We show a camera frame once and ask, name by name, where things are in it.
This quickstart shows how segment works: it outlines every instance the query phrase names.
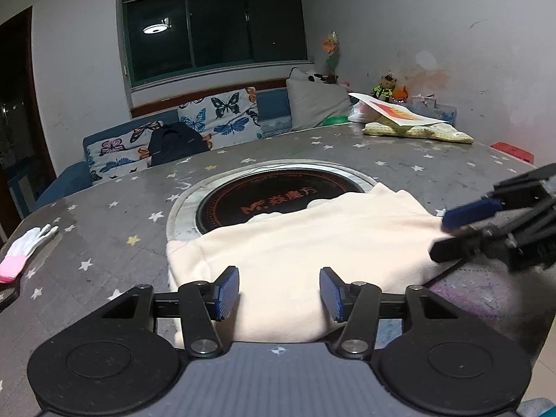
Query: doorway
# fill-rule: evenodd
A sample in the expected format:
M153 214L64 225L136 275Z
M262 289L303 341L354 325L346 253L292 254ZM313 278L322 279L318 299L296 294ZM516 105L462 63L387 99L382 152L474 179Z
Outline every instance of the doorway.
M0 245L56 178L33 79L32 8L0 25Z

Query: plastic bag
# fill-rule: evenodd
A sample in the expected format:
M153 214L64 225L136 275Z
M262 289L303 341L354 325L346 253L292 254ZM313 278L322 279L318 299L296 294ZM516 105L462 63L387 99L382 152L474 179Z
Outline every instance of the plastic bag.
M361 124L369 124L376 121L380 117L380 113L369 107L364 101L358 101L351 107L351 113L347 117L350 122L359 122Z

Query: table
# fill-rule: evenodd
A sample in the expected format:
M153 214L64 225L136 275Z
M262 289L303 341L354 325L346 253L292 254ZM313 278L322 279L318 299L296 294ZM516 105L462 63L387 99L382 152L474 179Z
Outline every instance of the table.
M0 416L39 412L25 375L38 345L133 285L168 290L166 219L179 195L203 179L256 162L310 158L406 189L436 214L532 169L479 144L368 137L361 129L329 126L202 153L94 186L27 217L10 240L47 223L60 233L28 265L19 299L0 313ZM501 264L479 260L432 289L534 356L556 310L555 287L549 274L513 277ZM173 322L160 322L158 332L172 341Z

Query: red box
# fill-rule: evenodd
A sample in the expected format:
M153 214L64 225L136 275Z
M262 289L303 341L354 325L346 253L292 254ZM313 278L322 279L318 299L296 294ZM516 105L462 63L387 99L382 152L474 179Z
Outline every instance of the red box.
M506 143L496 143L493 144L491 147L501 152L507 153L508 155L511 155L513 157L517 157L520 160L526 161L527 163L533 164L533 154L526 150L520 149L519 147Z

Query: butterfly-print cushion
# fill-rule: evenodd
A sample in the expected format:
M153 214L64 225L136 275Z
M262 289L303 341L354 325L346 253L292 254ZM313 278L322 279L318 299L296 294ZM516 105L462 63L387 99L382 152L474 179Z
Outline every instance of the butterfly-print cushion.
M117 138L91 144L87 161L93 185L147 169L152 132L162 125L162 121L151 122Z
M191 101L178 109L180 122L210 136L212 149L262 137L255 88L238 89Z

